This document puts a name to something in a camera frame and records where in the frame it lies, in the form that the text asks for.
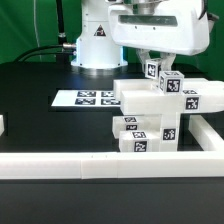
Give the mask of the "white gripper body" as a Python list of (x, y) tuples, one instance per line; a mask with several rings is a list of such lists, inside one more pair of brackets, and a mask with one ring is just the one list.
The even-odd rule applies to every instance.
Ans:
[(180, 55), (196, 55), (209, 46), (209, 22), (203, 0), (159, 0), (141, 14), (134, 3), (108, 8), (112, 39), (121, 46)]

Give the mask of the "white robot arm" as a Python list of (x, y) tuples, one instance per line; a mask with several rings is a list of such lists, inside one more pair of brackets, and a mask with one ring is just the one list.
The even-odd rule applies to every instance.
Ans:
[(77, 68), (122, 68), (125, 47), (196, 55), (209, 45), (206, 0), (81, 0), (81, 6)]

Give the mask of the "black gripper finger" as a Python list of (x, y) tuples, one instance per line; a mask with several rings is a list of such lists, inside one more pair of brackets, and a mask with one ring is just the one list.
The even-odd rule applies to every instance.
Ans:
[(161, 53), (161, 69), (163, 71), (171, 71), (176, 55), (173, 53)]
[(141, 65), (145, 66), (146, 61), (150, 58), (149, 51), (145, 49), (137, 49), (136, 54)]

